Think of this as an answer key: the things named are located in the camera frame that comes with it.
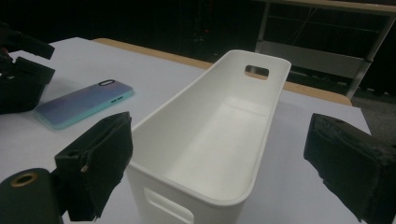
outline smartphone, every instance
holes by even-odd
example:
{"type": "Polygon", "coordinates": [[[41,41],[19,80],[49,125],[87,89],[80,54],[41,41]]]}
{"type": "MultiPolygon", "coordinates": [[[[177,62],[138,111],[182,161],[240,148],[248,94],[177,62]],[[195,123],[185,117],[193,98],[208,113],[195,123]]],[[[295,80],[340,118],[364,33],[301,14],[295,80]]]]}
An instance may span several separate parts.
{"type": "Polygon", "coordinates": [[[134,94],[134,89],[113,79],[74,91],[35,108],[35,116],[61,130],[134,94]]]}

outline storage bin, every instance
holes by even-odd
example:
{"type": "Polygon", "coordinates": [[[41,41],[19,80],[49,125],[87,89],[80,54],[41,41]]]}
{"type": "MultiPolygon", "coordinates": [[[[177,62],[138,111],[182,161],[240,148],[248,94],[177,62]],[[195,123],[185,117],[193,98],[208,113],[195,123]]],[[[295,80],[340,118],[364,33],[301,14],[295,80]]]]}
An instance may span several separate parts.
{"type": "Polygon", "coordinates": [[[236,222],[289,70],[283,59],[231,50],[133,127],[126,174],[145,223],[236,222]],[[247,76],[247,65],[268,78],[247,76]]]}

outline bin handle cutout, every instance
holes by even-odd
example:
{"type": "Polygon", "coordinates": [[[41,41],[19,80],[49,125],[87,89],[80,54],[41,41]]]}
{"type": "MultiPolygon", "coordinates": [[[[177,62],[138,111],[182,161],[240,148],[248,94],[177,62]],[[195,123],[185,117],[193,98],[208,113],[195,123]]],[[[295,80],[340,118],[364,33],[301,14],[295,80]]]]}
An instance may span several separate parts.
{"type": "Polygon", "coordinates": [[[248,77],[267,79],[269,74],[270,74],[270,70],[263,67],[258,67],[254,65],[247,65],[245,67],[245,75],[248,77]]]}
{"type": "Polygon", "coordinates": [[[186,224],[194,223],[194,215],[189,209],[181,206],[178,203],[172,202],[171,200],[150,189],[144,189],[144,192],[147,201],[151,205],[163,210],[164,212],[170,214],[171,216],[179,219],[186,224]]]}

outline camera cutout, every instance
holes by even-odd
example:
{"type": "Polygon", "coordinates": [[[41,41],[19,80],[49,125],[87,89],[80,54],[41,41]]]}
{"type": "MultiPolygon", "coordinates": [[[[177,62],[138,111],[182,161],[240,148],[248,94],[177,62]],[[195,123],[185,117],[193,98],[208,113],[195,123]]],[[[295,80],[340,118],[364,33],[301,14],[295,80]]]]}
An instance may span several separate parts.
{"type": "Polygon", "coordinates": [[[107,86],[107,85],[110,85],[110,84],[112,84],[114,82],[115,82],[115,80],[113,80],[113,79],[106,80],[106,81],[103,81],[103,82],[99,82],[99,86],[107,86]]]}

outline white table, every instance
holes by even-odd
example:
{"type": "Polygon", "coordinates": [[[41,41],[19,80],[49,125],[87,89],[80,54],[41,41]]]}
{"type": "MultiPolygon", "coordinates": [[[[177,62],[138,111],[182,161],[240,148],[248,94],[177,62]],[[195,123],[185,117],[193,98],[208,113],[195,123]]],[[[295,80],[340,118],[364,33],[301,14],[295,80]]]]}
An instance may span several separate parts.
{"type": "MultiPolygon", "coordinates": [[[[204,72],[80,38],[52,45],[55,53],[50,61],[24,52],[12,54],[14,58],[20,55],[56,70],[41,103],[108,78],[131,85],[135,94],[61,131],[46,128],[34,119],[32,112],[0,116],[0,181],[29,168],[52,171],[53,157],[98,120],[130,111],[134,126],[204,72]]],[[[283,91],[255,188],[238,223],[359,223],[303,158],[309,120],[314,112],[337,117],[369,132],[356,107],[283,91]]],[[[67,215],[64,222],[70,223],[67,215]]],[[[141,223],[125,177],[96,223],[141,223]]]]}

